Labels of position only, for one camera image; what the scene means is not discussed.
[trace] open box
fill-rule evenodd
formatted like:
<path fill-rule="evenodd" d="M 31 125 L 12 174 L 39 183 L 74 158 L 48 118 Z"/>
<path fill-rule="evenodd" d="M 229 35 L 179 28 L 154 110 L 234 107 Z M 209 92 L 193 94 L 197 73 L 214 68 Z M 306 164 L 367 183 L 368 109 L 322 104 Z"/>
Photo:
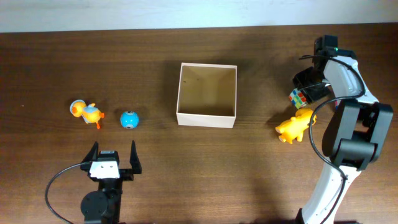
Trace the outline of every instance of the open box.
<path fill-rule="evenodd" d="M 178 124 L 232 128 L 236 118 L 236 73 L 234 65 L 182 63 Z"/>

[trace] blue ball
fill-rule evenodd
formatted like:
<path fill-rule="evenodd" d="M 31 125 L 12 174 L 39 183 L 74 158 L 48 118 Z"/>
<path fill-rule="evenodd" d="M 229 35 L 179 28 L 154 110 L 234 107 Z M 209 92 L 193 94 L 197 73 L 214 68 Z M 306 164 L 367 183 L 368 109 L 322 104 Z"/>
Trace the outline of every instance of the blue ball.
<path fill-rule="evenodd" d="M 139 117 L 136 112 L 125 111 L 120 117 L 120 123 L 127 129 L 136 128 L 139 123 Z"/>

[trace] table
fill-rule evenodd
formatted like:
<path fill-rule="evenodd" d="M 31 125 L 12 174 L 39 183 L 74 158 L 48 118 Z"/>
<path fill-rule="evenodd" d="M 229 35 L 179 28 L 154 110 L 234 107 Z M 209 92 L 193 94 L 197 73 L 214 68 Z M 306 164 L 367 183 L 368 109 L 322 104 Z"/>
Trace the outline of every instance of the table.
<path fill-rule="evenodd" d="M 44 189 L 61 169 L 79 163 L 95 141 L 117 150 L 128 168 L 135 139 L 143 173 L 123 186 L 126 223 L 275 223 L 293 219 L 309 199 L 322 161 L 303 142 L 282 144 L 275 126 L 293 116 L 292 77 L 323 35 L 352 49 L 367 86 L 398 111 L 398 24 L 270 26 L 222 29 L 106 30 L 0 34 L 1 223 L 61 223 Z M 233 129 L 178 126 L 182 62 L 238 66 Z M 73 100 L 96 103 L 102 128 L 69 112 Z M 119 117 L 133 110 L 137 129 Z M 333 114 L 318 114 L 317 145 Z M 398 119 L 379 160 L 349 189 L 336 220 L 398 219 Z M 54 209 L 83 223 L 82 198 L 97 184 L 79 169 L 50 189 Z"/>

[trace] colorful cube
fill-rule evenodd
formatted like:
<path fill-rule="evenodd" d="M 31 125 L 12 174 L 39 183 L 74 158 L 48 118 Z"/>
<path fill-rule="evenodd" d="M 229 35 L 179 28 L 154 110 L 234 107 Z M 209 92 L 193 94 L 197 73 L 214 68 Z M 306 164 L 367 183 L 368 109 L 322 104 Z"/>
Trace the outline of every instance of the colorful cube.
<path fill-rule="evenodd" d="M 303 108 L 308 104 L 307 99 L 304 97 L 303 93 L 296 88 L 289 95 L 289 100 L 293 103 L 294 106 L 296 106 L 297 109 Z"/>

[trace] yellow toy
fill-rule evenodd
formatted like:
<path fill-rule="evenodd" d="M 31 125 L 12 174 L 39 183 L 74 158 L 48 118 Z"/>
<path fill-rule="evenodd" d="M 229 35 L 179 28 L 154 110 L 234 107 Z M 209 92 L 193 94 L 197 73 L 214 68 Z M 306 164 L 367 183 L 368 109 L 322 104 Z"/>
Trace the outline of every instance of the yellow toy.
<path fill-rule="evenodd" d="M 281 134 L 279 140 L 281 142 L 287 141 L 289 144 L 293 144 L 293 139 L 302 142 L 304 131 L 308 128 L 312 113 L 311 109 L 298 109 L 296 117 L 291 117 L 290 120 L 282 122 L 275 128 Z M 314 117 L 312 125 L 315 124 L 316 120 L 317 116 Z"/>
<path fill-rule="evenodd" d="M 96 123 L 97 124 L 97 129 L 100 129 L 101 126 L 98 124 L 98 121 L 101 118 L 105 117 L 104 113 L 101 113 L 101 111 L 98 108 L 95 108 L 95 103 L 92 103 L 88 106 L 86 106 L 86 103 L 83 100 L 76 100 L 70 105 L 70 112 L 75 116 L 75 117 L 80 117 L 82 116 L 83 119 L 86 121 L 86 124 L 89 123 Z"/>

